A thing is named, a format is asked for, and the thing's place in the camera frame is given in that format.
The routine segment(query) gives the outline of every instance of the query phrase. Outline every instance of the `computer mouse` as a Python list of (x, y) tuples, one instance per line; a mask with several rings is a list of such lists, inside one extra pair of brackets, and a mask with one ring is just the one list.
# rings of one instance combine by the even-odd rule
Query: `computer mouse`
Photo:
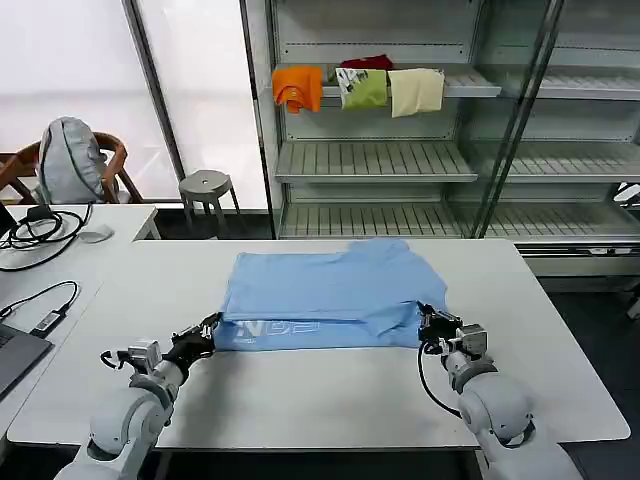
[(78, 238), (85, 243), (99, 243), (111, 238), (114, 233), (113, 228), (102, 224), (95, 227), (85, 227), (78, 233)]

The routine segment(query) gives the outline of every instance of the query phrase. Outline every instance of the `laptop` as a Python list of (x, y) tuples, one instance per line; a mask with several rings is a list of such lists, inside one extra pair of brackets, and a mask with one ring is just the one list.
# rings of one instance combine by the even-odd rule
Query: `laptop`
[[(15, 220), (0, 203), (0, 238), (3, 238), (13, 225)], [(51, 342), (42, 338), (0, 324), (0, 399), (52, 346)]]

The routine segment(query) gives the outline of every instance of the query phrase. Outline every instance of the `wooden chair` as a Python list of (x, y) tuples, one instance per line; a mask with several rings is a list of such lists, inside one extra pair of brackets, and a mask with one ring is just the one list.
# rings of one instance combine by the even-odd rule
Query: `wooden chair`
[(23, 173), (22, 162), (12, 153), (0, 153), (0, 190), (11, 186), (22, 196), (20, 204), (34, 205), (36, 200), (31, 195), (31, 191), (22, 183), (19, 177)]
[[(109, 135), (108, 133), (95, 132), (94, 135), (98, 141), (100, 150), (113, 152), (113, 157), (102, 174), (101, 183), (105, 201), (107, 203), (142, 203), (143, 200), (140, 192), (138, 192), (138, 189), (124, 169), (124, 161), (127, 158), (127, 150), (124, 147), (124, 144), (118, 138), (113, 135)], [(36, 175), (35, 166), (38, 162), (39, 152), (40, 142), (36, 142), (14, 154), (6, 165), (10, 164), (10, 168), (12, 169), (11, 172), (15, 173), (18, 171), (18, 177), (33, 177)], [(126, 187), (128, 194), (122, 189), (116, 194), (114, 188), (116, 176), (120, 177), (120, 180)], [(27, 192), (29, 191), (22, 182), (19, 180), (17, 181), (22, 185), (22, 187), (24, 187), (24, 189), (27, 190)], [(0, 189), (5, 186), (6, 185), (3, 185), (2, 182), (0, 182)], [(18, 190), (13, 183), (11, 183), (11, 186)], [(18, 191), (23, 198), (26, 199), (24, 193), (20, 190)]]

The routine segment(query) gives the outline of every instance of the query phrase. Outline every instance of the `folded clothes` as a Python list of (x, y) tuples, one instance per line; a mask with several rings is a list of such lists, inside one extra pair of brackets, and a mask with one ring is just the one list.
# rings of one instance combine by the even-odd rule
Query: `folded clothes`
[(342, 109), (384, 107), (387, 104), (387, 72), (336, 68)]
[(342, 68), (371, 68), (374, 70), (393, 70), (393, 62), (386, 55), (374, 57), (354, 58), (340, 64)]
[(286, 103), (290, 113), (300, 113), (302, 108), (312, 112), (320, 111), (322, 74), (319, 67), (276, 70), (271, 76), (274, 101), (277, 105)]
[(344, 253), (241, 253), (215, 330), (221, 350), (417, 347), (416, 301), (446, 310), (446, 285), (400, 240)]
[(442, 109), (444, 73), (428, 68), (389, 72), (393, 118)]

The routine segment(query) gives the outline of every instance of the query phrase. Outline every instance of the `metal shelf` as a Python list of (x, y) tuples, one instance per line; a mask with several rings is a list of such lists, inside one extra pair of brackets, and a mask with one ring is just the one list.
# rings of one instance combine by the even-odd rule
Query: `metal shelf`
[[(490, 173), (499, 143), (476, 143), (470, 157)], [(640, 182), (640, 146), (632, 143), (522, 142), (507, 183)]]
[[(281, 64), (278, 68), (292, 66)], [(323, 68), (326, 79), (333, 76), (336, 64), (319, 64)], [(437, 68), (444, 71), (444, 96), (447, 98), (494, 98), (500, 95), (502, 87), (485, 79), (480, 73), (466, 64), (424, 65), (424, 64), (395, 64), (396, 70), (410, 68)], [(335, 82), (328, 82), (323, 86), (324, 98), (340, 98), (340, 87)]]
[[(470, 225), (477, 205), (456, 211)], [(614, 203), (501, 203), (486, 236), (516, 243), (640, 241), (640, 223)]]
[(375, 236), (460, 238), (460, 228), (439, 203), (290, 204), (280, 238)]
[(473, 182), (453, 142), (290, 142), (280, 152), (283, 183)]
[[(510, 72), (506, 88), (520, 88), (522, 77)], [(538, 98), (640, 100), (640, 72), (623, 68), (549, 67)]]

